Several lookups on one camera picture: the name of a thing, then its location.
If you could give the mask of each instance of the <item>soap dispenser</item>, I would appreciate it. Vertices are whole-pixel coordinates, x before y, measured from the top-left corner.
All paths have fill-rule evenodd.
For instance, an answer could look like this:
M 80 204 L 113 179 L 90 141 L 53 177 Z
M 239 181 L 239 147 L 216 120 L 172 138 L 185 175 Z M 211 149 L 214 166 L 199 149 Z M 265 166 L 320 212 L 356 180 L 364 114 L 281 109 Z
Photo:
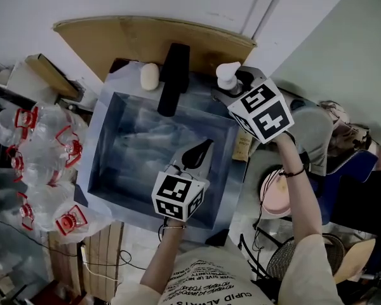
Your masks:
M 236 71 L 240 67 L 240 62 L 220 64 L 216 68 L 217 85 L 219 88 L 229 90 L 234 95 L 241 92 L 243 83 L 236 77 Z

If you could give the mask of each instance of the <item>black and white marker cube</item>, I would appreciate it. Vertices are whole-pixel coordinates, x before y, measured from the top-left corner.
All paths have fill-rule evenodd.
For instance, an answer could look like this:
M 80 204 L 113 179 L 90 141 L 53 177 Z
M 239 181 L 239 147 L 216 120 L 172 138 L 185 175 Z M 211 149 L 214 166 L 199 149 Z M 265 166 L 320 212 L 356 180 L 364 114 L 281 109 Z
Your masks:
M 244 131 L 263 144 L 294 124 L 284 97 L 271 79 L 244 94 L 228 110 Z
M 152 190 L 155 211 L 163 216 L 186 221 L 202 204 L 206 183 L 159 172 Z

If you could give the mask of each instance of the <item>t-shirt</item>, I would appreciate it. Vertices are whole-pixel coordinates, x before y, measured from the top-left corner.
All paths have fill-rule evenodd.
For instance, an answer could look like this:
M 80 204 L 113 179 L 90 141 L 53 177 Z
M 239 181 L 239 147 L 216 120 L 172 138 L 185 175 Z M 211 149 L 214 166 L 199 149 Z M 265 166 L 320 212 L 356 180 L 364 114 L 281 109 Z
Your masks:
M 173 274 L 160 295 L 137 283 L 118 286 L 111 305 L 270 305 L 251 281 L 251 268 L 241 255 L 203 247 L 177 257 Z M 328 263 L 323 237 L 298 243 L 279 291 L 280 305 L 342 305 Z

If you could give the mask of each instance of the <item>blue chair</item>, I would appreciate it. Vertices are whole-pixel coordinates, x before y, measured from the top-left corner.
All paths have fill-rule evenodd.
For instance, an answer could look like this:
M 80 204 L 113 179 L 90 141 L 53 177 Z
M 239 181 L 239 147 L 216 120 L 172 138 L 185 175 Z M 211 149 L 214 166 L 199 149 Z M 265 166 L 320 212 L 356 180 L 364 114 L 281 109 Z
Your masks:
M 342 159 L 337 166 L 328 170 L 325 177 L 308 175 L 319 202 L 323 225 L 330 221 L 337 200 L 340 178 L 348 175 L 359 182 L 365 182 L 370 176 L 378 157 L 369 151 L 357 150 L 350 152 L 350 155 L 343 155 Z

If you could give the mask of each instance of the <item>sink basin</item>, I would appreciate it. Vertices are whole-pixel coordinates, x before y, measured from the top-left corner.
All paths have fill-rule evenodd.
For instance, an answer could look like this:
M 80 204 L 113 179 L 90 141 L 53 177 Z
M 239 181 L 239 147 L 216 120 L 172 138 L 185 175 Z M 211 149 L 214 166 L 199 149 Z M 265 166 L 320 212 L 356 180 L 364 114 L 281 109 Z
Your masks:
M 177 149 L 211 139 L 210 186 L 185 235 L 187 240 L 205 242 L 229 228 L 237 205 L 246 168 L 246 163 L 232 160 L 238 125 L 193 76 L 175 115 L 160 115 L 161 92 L 140 88 L 141 65 L 130 62 L 105 82 L 83 148 L 77 178 L 81 194 L 76 201 L 157 231 L 163 217 L 154 211 L 151 193 L 158 172 L 170 164 Z

